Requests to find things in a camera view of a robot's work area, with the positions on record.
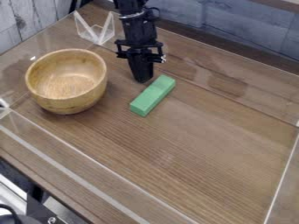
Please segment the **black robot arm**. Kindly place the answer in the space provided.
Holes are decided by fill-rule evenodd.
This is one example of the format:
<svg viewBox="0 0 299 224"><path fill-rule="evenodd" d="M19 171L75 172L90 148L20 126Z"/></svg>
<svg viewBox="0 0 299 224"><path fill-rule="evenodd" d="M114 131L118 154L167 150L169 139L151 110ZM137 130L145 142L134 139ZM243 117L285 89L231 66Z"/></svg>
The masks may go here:
<svg viewBox="0 0 299 224"><path fill-rule="evenodd" d="M165 63L165 44L158 41L157 7L147 7L149 0L114 0L126 38L118 39L117 56L127 59L139 83L154 78L155 63Z"/></svg>

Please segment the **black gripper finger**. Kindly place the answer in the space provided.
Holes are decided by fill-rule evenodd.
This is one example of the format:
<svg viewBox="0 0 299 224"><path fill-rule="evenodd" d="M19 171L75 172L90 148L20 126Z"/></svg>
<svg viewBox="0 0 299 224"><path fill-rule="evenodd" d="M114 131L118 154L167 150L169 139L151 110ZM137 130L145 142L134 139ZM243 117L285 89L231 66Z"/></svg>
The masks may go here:
<svg viewBox="0 0 299 224"><path fill-rule="evenodd" d="M150 60L153 51L149 49L143 50L141 56L141 82L146 83L154 77L154 62Z"/></svg>
<svg viewBox="0 0 299 224"><path fill-rule="evenodd" d="M135 76L135 80L138 82L142 81L142 74L141 74L141 54L135 52L134 50L130 50L127 52L127 60L129 65L133 71L133 74Z"/></svg>

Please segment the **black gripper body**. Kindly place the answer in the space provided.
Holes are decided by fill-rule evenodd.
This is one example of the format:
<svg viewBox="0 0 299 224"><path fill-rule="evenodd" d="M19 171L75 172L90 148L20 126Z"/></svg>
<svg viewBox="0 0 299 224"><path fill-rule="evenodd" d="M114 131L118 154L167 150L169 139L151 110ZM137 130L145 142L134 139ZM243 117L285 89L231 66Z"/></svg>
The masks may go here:
<svg viewBox="0 0 299 224"><path fill-rule="evenodd" d="M117 56L122 59L129 58L130 52L122 49L122 46L129 46L131 50L141 51L146 62L165 63L165 44L157 40L155 13L151 10L142 10L137 14L121 15L119 19L126 38L117 40Z"/></svg>

